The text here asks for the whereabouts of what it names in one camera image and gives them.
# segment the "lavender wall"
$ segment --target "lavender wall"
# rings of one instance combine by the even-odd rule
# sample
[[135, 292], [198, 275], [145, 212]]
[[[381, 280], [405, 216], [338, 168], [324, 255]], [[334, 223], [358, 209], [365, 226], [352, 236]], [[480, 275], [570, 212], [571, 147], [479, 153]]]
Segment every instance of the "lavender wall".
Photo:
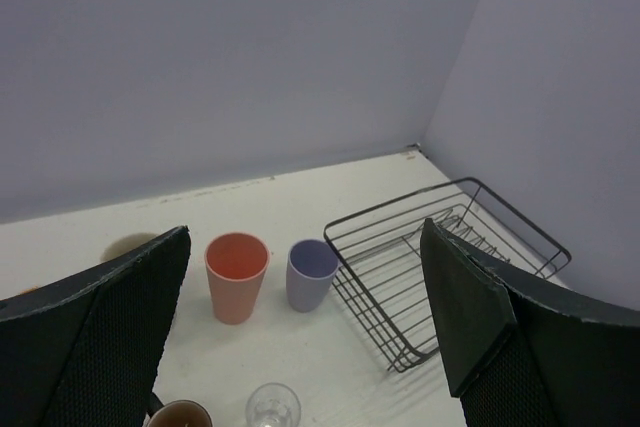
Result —
[[424, 146], [566, 244], [570, 285], [640, 309], [640, 0], [480, 0]]
[[477, 0], [0, 0], [0, 221], [416, 142]]

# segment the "tabletop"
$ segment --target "tabletop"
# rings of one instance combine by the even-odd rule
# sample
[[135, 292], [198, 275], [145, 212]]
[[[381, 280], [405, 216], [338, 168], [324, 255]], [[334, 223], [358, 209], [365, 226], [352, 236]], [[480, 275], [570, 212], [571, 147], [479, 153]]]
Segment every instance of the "tabletop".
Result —
[[[447, 180], [408, 151], [1, 225], [0, 298], [98, 264], [124, 237], [187, 225], [191, 259], [154, 387], [163, 401], [191, 399], [216, 427], [244, 426], [251, 392], [282, 382], [300, 397], [302, 426], [463, 426], [439, 356], [387, 372], [335, 292], [309, 314], [285, 297], [296, 241], [322, 238], [332, 220]], [[260, 237], [272, 255], [252, 317], [229, 326], [213, 317], [204, 249], [234, 231]]]

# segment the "dish rack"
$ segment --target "dish rack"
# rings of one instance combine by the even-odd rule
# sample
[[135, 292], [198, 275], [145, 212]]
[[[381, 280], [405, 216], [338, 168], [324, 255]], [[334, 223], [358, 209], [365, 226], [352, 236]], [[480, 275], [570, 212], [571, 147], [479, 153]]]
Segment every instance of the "dish rack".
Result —
[[428, 217], [543, 279], [552, 279], [571, 261], [567, 249], [471, 177], [329, 223], [324, 238], [342, 262], [333, 286], [389, 362], [388, 370], [404, 372], [438, 352], [420, 260], [420, 234]]

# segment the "purple cup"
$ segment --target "purple cup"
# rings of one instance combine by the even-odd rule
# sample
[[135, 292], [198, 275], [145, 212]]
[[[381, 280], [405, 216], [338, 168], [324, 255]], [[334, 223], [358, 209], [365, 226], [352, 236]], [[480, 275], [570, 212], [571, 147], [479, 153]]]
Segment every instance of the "purple cup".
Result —
[[338, 257], [321, 240], [301, 240], [289, 251], [287, 299], [298, 312], [311, 312], [327, 296], [338, 272]]

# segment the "orange cup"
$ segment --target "orange cup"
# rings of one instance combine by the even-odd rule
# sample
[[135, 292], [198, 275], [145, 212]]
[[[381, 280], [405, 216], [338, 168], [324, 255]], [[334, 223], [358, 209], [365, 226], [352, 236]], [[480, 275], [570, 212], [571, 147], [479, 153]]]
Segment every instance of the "orange cup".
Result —
[[204, 259], [213, 315], [225, 324], [241, 324], [256, 304], [269, 249], [253, 235], [233, 232], [213, 239]]

